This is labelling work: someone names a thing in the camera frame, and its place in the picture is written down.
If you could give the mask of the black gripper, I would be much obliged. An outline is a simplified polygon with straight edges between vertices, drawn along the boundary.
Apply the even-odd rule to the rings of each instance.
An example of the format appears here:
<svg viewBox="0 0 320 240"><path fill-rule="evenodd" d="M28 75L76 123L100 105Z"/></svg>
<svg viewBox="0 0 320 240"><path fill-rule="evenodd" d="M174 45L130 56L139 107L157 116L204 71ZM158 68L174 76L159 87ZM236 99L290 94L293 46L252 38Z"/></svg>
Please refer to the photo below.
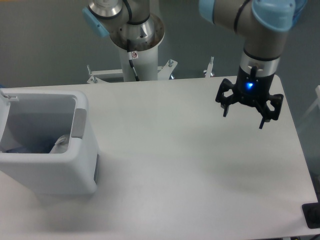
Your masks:
<svg viewBox="0 0 320 240"><path fill-rule="evenodd" d="M230 105L240 103L255 107L253 100L256 100L258 102L258 112L262 116L259 129L263 128L264 123L269 123L271 120L277 121L281 113L284 95L271 95L269 93L274 75L273 73L268 76L251 78L249 73L239 67L235 84L224 78L215 98L215 101L220 103L223 108L223 117L227 116ZM232 94L225 96L225 93L229 90Z"/></svg>

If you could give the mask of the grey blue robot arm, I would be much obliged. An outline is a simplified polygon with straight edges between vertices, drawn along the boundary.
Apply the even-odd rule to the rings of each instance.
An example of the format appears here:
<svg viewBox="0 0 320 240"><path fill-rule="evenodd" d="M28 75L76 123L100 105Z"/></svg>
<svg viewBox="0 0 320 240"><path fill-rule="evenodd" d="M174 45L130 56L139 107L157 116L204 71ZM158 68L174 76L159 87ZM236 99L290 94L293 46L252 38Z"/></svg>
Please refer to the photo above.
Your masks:
<svg viewBox="0 0 320 240"><path fill-rule="evenodd" d="M279 118L284 96L270 87L293 25L293 0L201 0L200 15L245 38L236 82L223 79L216 95L224 111L235 103L255 108L262 123ZM90 0L82 10L91 29L119 48L126 82L158 79L163 22L148 0Z"/></svg>

